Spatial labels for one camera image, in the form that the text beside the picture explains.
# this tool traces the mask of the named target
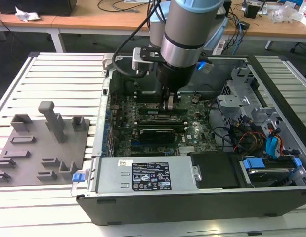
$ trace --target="gray plastic peg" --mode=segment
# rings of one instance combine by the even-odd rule
[[[39,106],[39,112],[42,113],[47,122],[48,127],[54,133],[58,143],[64,142],[64,132],[62,121],[57,119],[57,115],[54,112],[54,103],[52,101],[42,101]]]

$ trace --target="blue cable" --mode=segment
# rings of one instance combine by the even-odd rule
[[[241,23],[239,22],[239,20],[238,19],[236,19],[236,18],[234,18],[236,21],[237,21],[237,23],[238,23],[238,26],[239,26],[239,28],[240,28],[240,33],[239,33],[239,39],[237,40],[237,44],[236,44],[236,47],[234,48],[234,50],[233,50],[233,53],[232,53],[232,55],[234,55],[234,53],[237,51],[237,49],[238,49],[238,46],[240,46],[240,43],[241,43],[241,38],[242,38],[242,27],[241,27]]]

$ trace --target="aluminum profile table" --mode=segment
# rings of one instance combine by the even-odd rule
[[[29,57],[0,102],[0,153],[12,131],[12,116],[28,113],[33,119],[43,119],[37,106],[47,99],[55,102],[55,111],[64,118],[80,114],[91,120],[83,168],[90,167],[104,79],[102,57],[103,54],[79,53]],[[71,185],[0,188],[0,236],[241,237],[254,232],[273,237],[306,237],[306,205],[281,217],[98,227],[71,197],[70,190]]]
[[[306,126],[306,79],[288,60],[277,56],[256,56],[281,94],[300,120]],[[271,105],[268,95],[259,88],[267,105]]]

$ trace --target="power supply label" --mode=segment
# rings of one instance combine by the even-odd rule
[[[132,188],[134,191],[172,189],[168,162],[133,163]]]

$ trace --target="black case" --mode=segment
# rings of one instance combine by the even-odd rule
[[[14,14],[15,7],[39,15],[70,16],[77,0],[0,0],[1,14]]]

